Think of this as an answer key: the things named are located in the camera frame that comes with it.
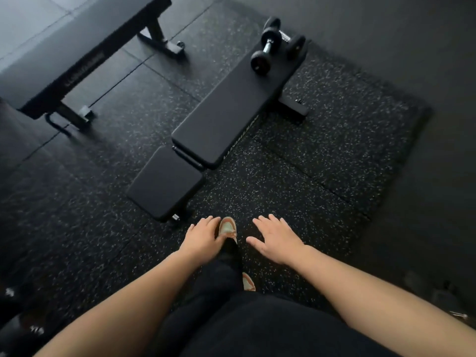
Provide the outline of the person's left hand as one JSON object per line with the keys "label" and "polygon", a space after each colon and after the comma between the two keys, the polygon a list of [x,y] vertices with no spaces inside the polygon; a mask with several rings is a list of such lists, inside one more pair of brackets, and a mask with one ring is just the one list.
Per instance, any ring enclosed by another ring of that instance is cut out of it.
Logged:
{"label": "person's left hand", "polygon": [[221,249],[215,248],[215,232],[221,221],[220,217],[215,218],[215,228],[205,228],[205,220],[199,220],[190,235],[187,232],[182,245],[177,254],[190,262],[193,266],[199,267],[211,261],[216,257]]}

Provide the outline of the dark dumbbell with white print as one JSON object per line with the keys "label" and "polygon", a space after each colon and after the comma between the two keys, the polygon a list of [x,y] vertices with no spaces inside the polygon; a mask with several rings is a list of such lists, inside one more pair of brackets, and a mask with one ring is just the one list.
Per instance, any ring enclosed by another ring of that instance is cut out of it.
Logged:
{"label": "dark dumbbell with white print", "polygon": [[17,314],[0,328],[0,357],[20,357],[42,342],[46,335],[47,317]]}
{"label": "dark dumbbell with white print", "polygon": [[17,310],[22,305],[22,285],[0,280],[0,313]]}

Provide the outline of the person's left forearm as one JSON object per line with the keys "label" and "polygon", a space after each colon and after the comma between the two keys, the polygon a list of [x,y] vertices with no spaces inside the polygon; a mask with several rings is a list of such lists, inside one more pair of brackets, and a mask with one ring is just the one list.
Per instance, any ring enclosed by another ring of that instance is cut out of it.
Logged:
{"label": "person's left forearm", "polygon": [[69,324],[34,357],[141,355],[198,266],[192,252],[172,253]]}

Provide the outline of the black trousers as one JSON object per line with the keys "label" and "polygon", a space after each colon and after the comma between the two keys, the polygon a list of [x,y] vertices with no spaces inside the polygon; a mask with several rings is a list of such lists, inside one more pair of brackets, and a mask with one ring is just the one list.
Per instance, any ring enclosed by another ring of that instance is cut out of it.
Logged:
{"label": "black trousers", "polygon": [[234,293],[243,291],[242,259],[232,238],[208,264],[160,326],[145,357],[178,357],[187,343]]}

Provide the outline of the dark gym equipment with metal pin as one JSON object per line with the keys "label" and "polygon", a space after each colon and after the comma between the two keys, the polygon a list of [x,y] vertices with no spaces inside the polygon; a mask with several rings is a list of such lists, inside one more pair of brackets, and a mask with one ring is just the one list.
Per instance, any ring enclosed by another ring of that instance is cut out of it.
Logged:
{"label": "dark gym equipment with metal pin", "polygon": [[474,328],[475,320],[468,314],[452,282],[444,281],[440,287],[413,271],[403,277],[405,287],[416,296],[428,301],[454,318]]}

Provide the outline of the person's right forearm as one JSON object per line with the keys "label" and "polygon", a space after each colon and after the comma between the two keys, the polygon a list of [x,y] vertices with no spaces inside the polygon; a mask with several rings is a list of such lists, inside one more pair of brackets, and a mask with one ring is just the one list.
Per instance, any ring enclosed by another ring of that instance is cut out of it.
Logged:
{"label": "person's right forearm", "polygon": [[476,357],[476,330],[405,290],[306,245],[288,264],[349,326],[402,357]]}

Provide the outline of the person's right hand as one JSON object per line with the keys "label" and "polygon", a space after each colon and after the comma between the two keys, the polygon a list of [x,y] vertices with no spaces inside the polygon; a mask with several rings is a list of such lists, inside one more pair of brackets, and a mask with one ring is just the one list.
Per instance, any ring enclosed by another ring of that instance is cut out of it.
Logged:
{"label": "person's right hand", "polygon": [[282,233],[280,218],[275,217],[273,214],[269,214],[267,218],[274,221],[274,232],[260,232],[259,217],[253,218],[252,220],[262,235],[262,239],[260,240],[265,243],[265,254],[261,255],[277,264],[292,267],[293,263],[298,259],[305,248],[304,242],[297,234],[290,236]]}

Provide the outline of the black adjustable weight bench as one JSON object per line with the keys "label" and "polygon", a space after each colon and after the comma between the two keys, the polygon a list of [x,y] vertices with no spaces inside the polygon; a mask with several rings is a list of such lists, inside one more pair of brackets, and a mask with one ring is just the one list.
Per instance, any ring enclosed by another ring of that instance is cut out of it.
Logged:
{"label": "black adjustable weight bench", "polygon": [[206,169],[217,169],[259,114],[269,107],[285,109],[303,120],[308,108],[282,94],[285,84],[306,58],[308,41],[300,55],[288,60],[285,48],[271,56],[267,76],[259,76],[245,55],[195,107],[171,135],[172,147],[152,155],[127,190],[127,197],[159,222],[188,218],[187,202],[203,186]]}

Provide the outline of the black flat weight bench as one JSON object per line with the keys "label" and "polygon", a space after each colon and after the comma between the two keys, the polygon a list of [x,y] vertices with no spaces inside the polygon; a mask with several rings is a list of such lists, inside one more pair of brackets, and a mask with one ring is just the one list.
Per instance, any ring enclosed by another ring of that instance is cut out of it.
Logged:
{"label": "black flat weight bench", "polygon": [[180,58],[185,45],[168,40],[158,22],[171,0],[88,0],[59,26],[41,32],[0,64],[0,101],[18,112],[46,121],[53,113],[79,130],[90,126],[94,113],[75,112],[64,97],[114,53],[137,36],[150,47]]}

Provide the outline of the black shirt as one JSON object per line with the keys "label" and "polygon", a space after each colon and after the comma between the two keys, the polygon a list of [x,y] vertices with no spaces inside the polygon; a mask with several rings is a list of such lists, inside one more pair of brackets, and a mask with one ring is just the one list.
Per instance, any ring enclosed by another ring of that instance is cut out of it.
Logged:
{"label": "black shirt", "polygon": [[179,357],[399,357],[339,319],[271,295],[234,295]]}

